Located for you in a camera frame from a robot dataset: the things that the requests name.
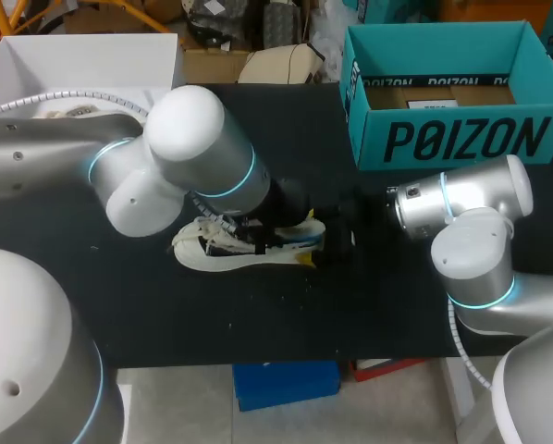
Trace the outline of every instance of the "screw hole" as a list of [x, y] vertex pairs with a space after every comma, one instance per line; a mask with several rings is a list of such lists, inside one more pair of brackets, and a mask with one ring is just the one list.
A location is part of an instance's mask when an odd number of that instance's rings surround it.
[[3, 389], [6, 392], [7, 396], [16, 397], [21, 392], [19, 384], [15, 381], [6, 381], [3, 384]]

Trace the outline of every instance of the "cyan led ring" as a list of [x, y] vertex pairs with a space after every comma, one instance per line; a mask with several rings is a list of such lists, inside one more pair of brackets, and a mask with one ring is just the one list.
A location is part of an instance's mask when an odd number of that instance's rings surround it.
[[443, 200], [445, 201], [445, 211], [447, 211], [447, 214], [449, 217], [453, 217], [453, 212], [451, 211], [451, 204], [449, 203], [449, 197], [447, 196], [447, 187], [446, 187], [446, 177], [445, 177], [445, 171], [441, 173], [439, 177], [439, 182], [441, 184], [441, 193], [443, 193]]
[[515, 276], [513, 276], [513, 281], [511, 282], [510, 284], [510, 287], [509, 289], [507, 290], [507, 292], [505, 294], [503, 294], [500, 298], [498, 298], [496, 301], [493, 301], [493, 302], [490, 302], [490, 303], [485, 303], [484, 305], [466, 305], [465, 303], [461, 303], [461, 302], [457, 302], [455, 299], [453, 299], [451, 297], [451, 295], [449, 293], [447, 293], [447, 295], [449, 296], [449, 298], [451, 299], [451, 301], [458, 305], [459, 307], [463, 307], [463, 308], [469, 308], [471, 310], [483, 310], [485, 308], [490, 308], [490, 307], [494, 307], [495, 305], [503, 302], [505, 299], [507, 299], [510, 294], [513, 292], [513, 288], [515, 287]]
[[95, 155], [92, 162], [90, 163], [90, 167], [88, 168], [88, 181], [92, 183], [92, 171], [95, 167], [95, 164], [98, 162], [98, 160], [100, 160], [100, 158], [102, 158], [104, 154], [108, 153], [110, 150], [117, 148], [118, 146], [122, 146], [125, 143], [129, 143], [132, 140], [133, 140], [132, 137], [127, 137], [125, 139], [121, 139], [116, 142], [108, 143], [104, 148], [98, 151], [98, 153]]
[[100, 388], [98, 389], [98, 396], [96, 397], [95, 403], [93, 404], [93, 409], [90, 413], [90, 417], [85, 422], [82, 430], [73, 441], [73, 444], [80, 444], [83, 437], [85, 437], [85, 434], [88, 433], [88, 430], [92, 425], [93, 418], [95, 418], [95, 415], [98, 412], [98, 407], [100, 407], [100, 400], [102, 399], [102, 392], [104, 391], [104, 364], [102, 364], [102, 355], [100, 354], [100, 351], [98, 350], [98, 347], [95, 345], [95, 343], [93, 344], [93, 347], [95, 348], [96, 353], [98, 353], [98, 360], [100, 361]]
[[237, 191], [239, 188], [241, 188], [241, 186], [246, 183], [246, 180], [248, 180], [248, 178], [252, 175], [252, 171], [254, 170], [254, 167], [256, 165], [256, 152], [254, 151], [254, 148], [252, 147], [252, 161], [250, 162], [250, 168], [248, 169], [248, 172], [246, 173], [246, 175], [243, 177], [242, 180], [240, 180], [240, 182], [233, 188], [231, 188], [230, 190], [227, 190], [225, 192], [220, 192], [218, 194], [203, 194], [201, 192], [198, 192], [196, 191], [196, 193], [199, 195], [199, 196], [202, 196], [202, 197], [207, 197], [207, 198], [210, 198], [210, 199], [213, 199], [213, 198], [217, 198], [217, 197], [225, 197], [225, 196], [228, 196], [230, 195], [232, 192], [235, 192]]

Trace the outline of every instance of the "robotic arm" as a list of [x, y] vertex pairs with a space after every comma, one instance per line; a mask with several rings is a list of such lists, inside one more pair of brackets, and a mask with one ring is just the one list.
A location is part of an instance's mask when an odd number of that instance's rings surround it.
[[198, 86], [169, 92], [144, 130], [122, 114], [0, 118], [0, 198], [77, 180], [130, 237], [171, 225], [187, 191], [220, 215], [267, 228], [297, 225], [309, 212], [301, 187], [272, 179], [220, 100]]

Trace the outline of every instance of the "yellow frame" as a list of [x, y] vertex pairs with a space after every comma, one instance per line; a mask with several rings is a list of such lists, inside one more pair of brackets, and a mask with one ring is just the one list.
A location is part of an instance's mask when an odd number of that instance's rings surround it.
[[[63, 0], [53, 0], [53, 3], [44, 9], [43, 11], [36, 14], [34, 17], [32, 17], [30, 20], [28, 20], [26, 23], [24, 23], [21, 26], [18, 26], [19, 18], [21, 17], [22, 13], [26, 9], [26, 6], [28, 5], [28, 0], [18, 0], [16, 2], [16, 6], [14, 7], [14, 10], [11, 13], [11, 16], [8, 17], [6, 11], [3, 8], [3, 4], [0, 0], [0, 31], [2, 36], [8, 36], [8, 35], [16, 35], [20, 33], [21, 31], [28, 28], [32, 23], [35, 23], [37, 20], [40, 20], [42, 17], [44, 17], [46, 14], [48, 14], [50, 11], [58, 7]], [[153, 20], [151, 17], [149, 17], [147, 14], [142, 13], [139, 9], [137, 9], [135, 6], [127, 3], [125, 0], [78, 0], [79, 2], [86, 2], [86, 3], [105, 3], [105, 4], [111, 4], [111, 5], [117, 5], [124, 10], [126, 10], [129, 14], [131, 14], [133, 17], [139, 19], [146, 25], [149, 25], [154, 30], [158, 32], [171, 32], [167, 27], [159, 23], [158, 21]]]

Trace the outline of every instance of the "silver robot arm segment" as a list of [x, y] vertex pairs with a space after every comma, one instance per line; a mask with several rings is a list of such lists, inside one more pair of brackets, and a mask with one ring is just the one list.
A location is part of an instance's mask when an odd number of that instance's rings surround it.
[[0, 118], [0, 199], [73, 180], [109, 143], [142, 134], [125, 114], [83, 118]]
[[392, 220], [413, 240], [435, 237], [474, 208], [494, 208], [513, 222], [534, 210], [525, 167], [511, 154], [400, 185], [388, 198]]
[[0, 198], [89, 181], [114, 228], [149, 236], [171, 225], [195, 192], [219, 215], [297, 225], [309, 199], [271, 179], [252, 143], [209, 90], [169, 92], [148, 116], [0, 118]]
[[459, 319], [477, 333], [532, 336], [553, 325], [553, 276], [513, 270], [511, 233], [497, 210], [478, 208], [433, 240], [436, 271]]

